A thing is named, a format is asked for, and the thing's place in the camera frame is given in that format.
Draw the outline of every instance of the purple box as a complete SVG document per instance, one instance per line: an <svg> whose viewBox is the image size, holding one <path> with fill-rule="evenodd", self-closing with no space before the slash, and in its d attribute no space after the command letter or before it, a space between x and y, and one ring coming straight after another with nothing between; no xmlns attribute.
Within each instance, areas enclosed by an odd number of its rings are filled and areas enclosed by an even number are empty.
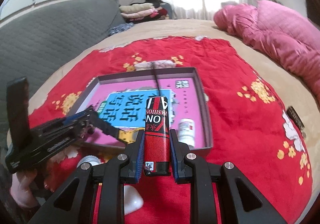
<svg viewBox="0 0 320 224"><path fill-rule="evenodd" d="M170 128L178 131L181 119L195 123L196 154L205 156L213 147L211 121L204 91L193 67L156 69L161 95L168 98ZM146 99L158 95L151 70L99 76L82 92L68 115L93 105L99 117L124 130L144 127ZM104 152L120 153L124 144L99 129L81 145Z"/></svg>

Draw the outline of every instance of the patterned blue cloth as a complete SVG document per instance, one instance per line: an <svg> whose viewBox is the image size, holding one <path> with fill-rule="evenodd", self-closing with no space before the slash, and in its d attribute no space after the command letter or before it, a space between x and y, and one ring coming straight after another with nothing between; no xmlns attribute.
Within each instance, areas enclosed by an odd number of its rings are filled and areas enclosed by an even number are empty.
<svg viewBox="0 0 320 224"><path fill-rule="evenodd" d="M113 27L109 29L109 36L112 36L114 34L124 32L128 30L129 28L132 28L134 26L133 23L125 23L125 24L120 24L119 26Z"/></svg>

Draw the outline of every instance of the black lighter base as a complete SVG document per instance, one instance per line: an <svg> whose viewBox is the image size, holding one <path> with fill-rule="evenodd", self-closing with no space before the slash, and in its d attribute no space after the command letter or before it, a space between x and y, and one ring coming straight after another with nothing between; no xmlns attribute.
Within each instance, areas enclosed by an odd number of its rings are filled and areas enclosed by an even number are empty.
<svg viewBox="0 0 320 224"><path fill-rule="evenodd" d="M143 169L145 176L170 176L169 162L156 162L156 171Z"/></svg>

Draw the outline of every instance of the beige folded blanket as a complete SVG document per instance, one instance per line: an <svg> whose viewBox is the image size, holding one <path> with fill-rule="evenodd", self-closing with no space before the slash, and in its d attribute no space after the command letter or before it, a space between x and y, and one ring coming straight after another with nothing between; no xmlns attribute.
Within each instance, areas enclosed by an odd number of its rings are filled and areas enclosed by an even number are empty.
<svg viewBox="0 0 320 224"><path fill-rule="evenodd" d="M132 14L139 11L149 10L153 6L152 3L133 4L130 6L120 6L119 9L122 13Z"/></svg>
<svg viewBox="0 0 320 224"><path fill-rule="evenodd" d="M156 11L157 10L154 8L154 6L152 6L151 9L148 9L146 11L139 11L131 14L121 13L121 16L124 17L125 19L137 19L137 18L143 18L145 16L149 16Z"/></svg>

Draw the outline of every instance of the qr code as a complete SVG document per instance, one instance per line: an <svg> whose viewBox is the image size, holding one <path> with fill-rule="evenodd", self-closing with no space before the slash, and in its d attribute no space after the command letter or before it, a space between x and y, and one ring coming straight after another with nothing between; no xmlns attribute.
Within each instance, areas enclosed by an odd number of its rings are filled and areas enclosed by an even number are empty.
<svg viewBox="0 0 320 224"><path fill-rule="evenodd" d="M189 81L183 80L183 81L176 81L176 89L179 88L189 88Z"/></svg>
<svg viewBox="0 0 320 224"><path fill-rule="evenodd" d="M146 166L146 168L148 168L150 171L153 171L153 162L146 162L145 166Z"/></svg>

